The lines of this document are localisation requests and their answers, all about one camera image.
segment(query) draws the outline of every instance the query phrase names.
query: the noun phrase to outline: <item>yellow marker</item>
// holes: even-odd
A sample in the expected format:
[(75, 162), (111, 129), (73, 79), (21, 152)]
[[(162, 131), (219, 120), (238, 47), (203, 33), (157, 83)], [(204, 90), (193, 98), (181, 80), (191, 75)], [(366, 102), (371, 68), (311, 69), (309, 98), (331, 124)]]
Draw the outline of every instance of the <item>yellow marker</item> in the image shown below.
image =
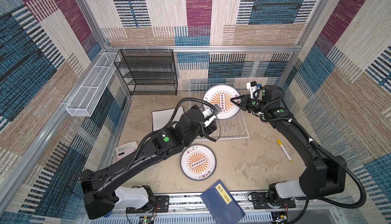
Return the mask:
[(292, 159), (291, 159), (291, 157), (289, 156), (289, 154), (288, 154), (288, 152), (286, 151), (286, 149), (284, 148), (284, 145), (282, 145), (280, 139), (277, 139), (277, 142), (278, 142), (278, 144), (280, 145), (280, 147), (282, 148), (282, 151), (284, 151), (284, 153), (285, 153), (285, 155), (287, 156), (288, 160), (291, 162)]

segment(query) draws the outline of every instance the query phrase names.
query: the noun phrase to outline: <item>white plate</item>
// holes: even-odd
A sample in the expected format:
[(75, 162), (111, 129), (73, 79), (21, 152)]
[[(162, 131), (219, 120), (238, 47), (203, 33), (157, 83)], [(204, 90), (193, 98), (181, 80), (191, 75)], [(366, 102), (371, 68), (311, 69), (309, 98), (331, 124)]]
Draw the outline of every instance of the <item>white plate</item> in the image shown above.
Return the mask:
[(203, 100), (218, 104), (221, 112), (217, 115), (219, 120), (229, 119), (239, 113), (239, 106), (234, 105), (230, 99), (240, 96), (241, 94), (234, 87), (230, 85), (216, 85), (208, 89), (204, 94)]
[(208, 179), (216, 169), (216, 156), (210, 148), (194, 144), (182, 153), (181, 168), (191, 180)]

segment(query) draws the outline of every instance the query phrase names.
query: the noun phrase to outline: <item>black robotic arm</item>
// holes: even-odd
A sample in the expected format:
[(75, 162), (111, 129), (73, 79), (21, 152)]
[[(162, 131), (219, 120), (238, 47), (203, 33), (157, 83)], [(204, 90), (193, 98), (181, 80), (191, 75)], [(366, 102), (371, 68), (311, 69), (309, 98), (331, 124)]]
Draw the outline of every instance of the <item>black robotic arm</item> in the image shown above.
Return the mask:
[[(278, 86), (260, 86), (262, 99), (251, 94), (232, 98), (231, 101), (242, 110), (258, 116), (277, 129), (296, 149), (303, 159), (306, 169), (298, 181), (279, 182), (269, 185), (268, 202), (271, 206), (281, 206), (288, 197), (320, 199), (343, 208), (359, 208), (366, 201), (366, 192), (353, 172), (346, 167), (342, 156), (334, 156), (321, 147), (300, 125), (294, 115), (281, 107), (285, 92)], [(326, 199), (325, 196), (340, 193), (345, 188), (346, 173), (354, 180), (360, 191), (360, 199), (354, 204), (343, 204)]]
[[(261, 99), (255, 99), (251, 94), (232, 98), (231, 101), (242, 110), (260, 117), (262, 122), (269, 122), (277, 129), (299, 153), (306, 169), (297, 181), (273, 183), (268, 189), (268, 202), (271, 207), (283, 205), (287, 198), (302, 197), (304, 199), (321, 199), (344, 208), (361, 207), (366, 200), (364, 187), (358, 178), (346, 167), (346, 161), (341, 156), (333, 156), (330, 152), (317, 144), (306, 130), (297, 122), (294, 115), (286, 108), (282, 108), (280, 100), (284, 96), (281, 88), (274, 85), (260, 86)], [(206, 104), (210, 109), (201, 111), (193, 106), (184, 113), (179, 122), (173, 122), (181, 103), (193, 100)], [(140, 142), (137, 150), (110, 165), (107, 168), (93, 172), (85, 170), (80, 175), (80, 182), (84, 192), (84, 202), (90, 219), (99, 218), (110, 212), (119, 201), (115, 190), (122, 183), (129, 180), (144, 169), (159, 163), (170, 156), (183, 151), (196, 137), (207, 137), (217, 129), (216, 115), (220, 112), (217, 105), (194, 99), (181, 100), (169, 122), (160, 130), (147, 134)], [(324, 198), (325, 196), (340, 193), (345, 187), (345, 173), (348, 173), (360, 189), (360, 199), (354, 204), (341, 204)], [(143, 186), (149, 200), (141, 208), (149, 211), (154, 203), (154, 195), (148, 186)]]

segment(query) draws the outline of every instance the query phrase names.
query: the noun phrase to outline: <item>black mesh shelf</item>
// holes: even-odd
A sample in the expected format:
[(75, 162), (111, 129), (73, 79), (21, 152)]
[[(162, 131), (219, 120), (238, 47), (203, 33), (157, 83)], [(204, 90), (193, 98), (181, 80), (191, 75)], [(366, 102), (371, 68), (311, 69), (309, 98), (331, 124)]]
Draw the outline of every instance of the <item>black mesh shelf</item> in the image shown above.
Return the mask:
[(178, 78), (171, 49), (122, 49), (114, 62), (132, 95), (176, 95)]

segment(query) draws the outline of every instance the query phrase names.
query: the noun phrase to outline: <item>striped fabric wall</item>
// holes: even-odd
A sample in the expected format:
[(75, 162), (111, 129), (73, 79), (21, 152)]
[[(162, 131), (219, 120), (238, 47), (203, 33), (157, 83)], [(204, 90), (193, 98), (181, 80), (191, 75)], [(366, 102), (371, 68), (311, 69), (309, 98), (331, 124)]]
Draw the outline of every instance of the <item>striped fabric wall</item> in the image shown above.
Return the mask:
[(0, 0), (0, 184), (100, 50), (76, 0)]
[[(76, 0), (0, 0), (0, 184), (99, 50)], [(101, 115), (66, 120), (0, 223), (75, 219), (80, 201), (63, 180), (105, 157), (125, 95), (116, 84)]]
[[(112, 46), (295, 45), (318, 0), (86, 0)], [(274, 84), (279, 54), (176, 55), (178, 90), (189, 84)]]
[(91, 117), (66, 117), (0, 223), (76, 222), (83, 205), (76, 180), (85, 168), (102, 168), (125, 106), (119, 79), (112, 76)]
[[(350, 223), (391, 223), (391, 0), (331, 0), (283, 88), (285, 103), (367, 191)], [(359, 198), (347, 177), (339, 201)]]
[(275, 84), (291, 53), (174, 53), (178, 90), (190, 84), (225, 83), (246, 89), (246, 83)]

